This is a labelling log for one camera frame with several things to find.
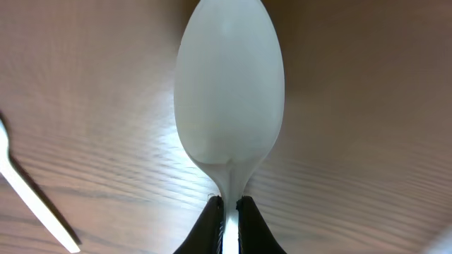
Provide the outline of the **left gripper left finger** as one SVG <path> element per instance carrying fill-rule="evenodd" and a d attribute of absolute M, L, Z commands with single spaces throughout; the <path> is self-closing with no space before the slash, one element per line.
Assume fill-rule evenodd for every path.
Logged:
<path fill-rule="evenodd" d="M 224 202 L 211 197 L 184 242 L 174 254 L 221 254 L 224 228 Z"/>

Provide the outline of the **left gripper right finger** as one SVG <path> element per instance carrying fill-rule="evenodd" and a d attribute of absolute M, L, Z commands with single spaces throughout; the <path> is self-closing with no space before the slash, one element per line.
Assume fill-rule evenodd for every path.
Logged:
<path fill-rule="evenodd" d="M 250 196 L 237 201 L 240 254 L 286 254 Z"/>

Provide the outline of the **white spoon crossing handle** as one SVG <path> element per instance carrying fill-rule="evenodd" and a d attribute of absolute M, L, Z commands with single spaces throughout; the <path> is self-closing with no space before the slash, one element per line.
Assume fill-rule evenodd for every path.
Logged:
<path fill-rule="evenodd" d="M 274 25 L 260 0 L 201 0 L 180 43 L 174 115 L 190 160 L 224 202 L 221 248 L 239 253 L 236 208 L 283 121 L 285 72 Z"/>

